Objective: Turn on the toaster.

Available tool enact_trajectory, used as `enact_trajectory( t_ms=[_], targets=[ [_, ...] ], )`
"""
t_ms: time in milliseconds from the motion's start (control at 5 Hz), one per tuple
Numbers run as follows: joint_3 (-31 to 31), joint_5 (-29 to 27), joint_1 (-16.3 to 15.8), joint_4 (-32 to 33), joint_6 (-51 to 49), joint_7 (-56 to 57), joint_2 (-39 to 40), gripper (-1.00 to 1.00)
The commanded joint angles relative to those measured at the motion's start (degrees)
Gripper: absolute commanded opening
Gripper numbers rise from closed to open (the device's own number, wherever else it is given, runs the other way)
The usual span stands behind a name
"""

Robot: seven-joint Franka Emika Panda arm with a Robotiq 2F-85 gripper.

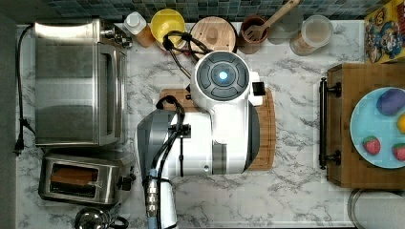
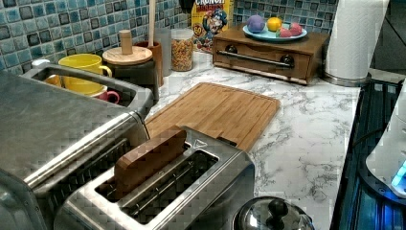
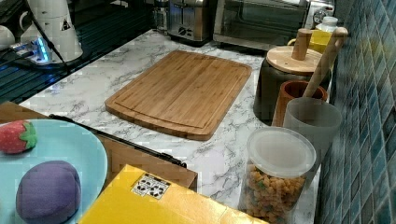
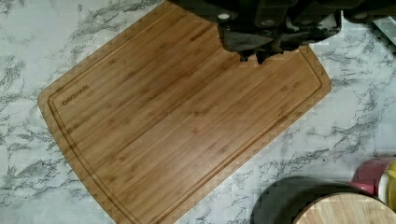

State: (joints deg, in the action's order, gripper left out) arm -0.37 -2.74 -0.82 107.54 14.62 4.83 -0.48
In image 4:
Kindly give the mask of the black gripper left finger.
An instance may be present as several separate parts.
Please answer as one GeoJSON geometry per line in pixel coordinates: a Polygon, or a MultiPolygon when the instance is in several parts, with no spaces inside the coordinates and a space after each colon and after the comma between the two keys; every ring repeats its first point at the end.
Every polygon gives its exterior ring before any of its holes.
{"type": "Polygon", "coordinates": [[[223,48],[236,52],[241,62],[247,62],[255,55],[258,62],[264,62],[273,56],[272,48],[275,36],[259,30],[233,30],[231,26],[218,25],[219,39],[223,48]]]}

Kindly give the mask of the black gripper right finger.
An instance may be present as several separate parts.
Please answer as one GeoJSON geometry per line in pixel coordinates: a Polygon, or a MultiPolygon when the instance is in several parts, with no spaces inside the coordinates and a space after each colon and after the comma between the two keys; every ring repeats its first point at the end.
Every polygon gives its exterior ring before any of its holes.
{"type": "Polygon", "coordinates": [[[276,54],[294,51],[300,46],[307,46],[334,36],[341,31],[341,28],[340,12],[326,16],[317,24],[310,23],[300,27],[293,25],[290,19],[287,19],[284,28],[271,42],[255,49],[256,60],[258,64],[262,64],[276,54]]]}

